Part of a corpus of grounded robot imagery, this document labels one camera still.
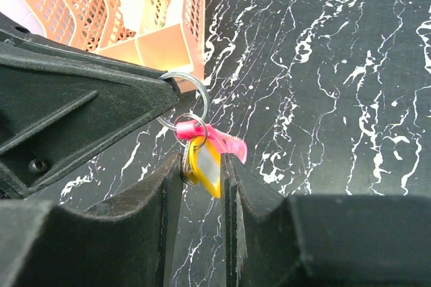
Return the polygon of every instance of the black plastic object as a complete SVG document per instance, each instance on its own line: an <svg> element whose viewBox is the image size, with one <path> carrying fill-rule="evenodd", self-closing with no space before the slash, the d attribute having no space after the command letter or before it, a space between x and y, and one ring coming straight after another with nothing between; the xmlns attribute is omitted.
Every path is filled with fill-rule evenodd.
<svg viewBox="0 0 431 287"><path fill-rule="evenodd" d="M430 286L431 200L282 197L222 157L227 287Z"/></svg>
<svg viewBox="0 0 431 287"><path fill-rule="evenodd" d="M49 202L1 201L4 287L169 286L182 200L180 156L77 213Z"/></svg>
<svg viewBox="0 0 431 287"><path fill-rule="evenodd" d="M23 30L0 14L0 195L54 183L178 102L160 71Z"/></svg>

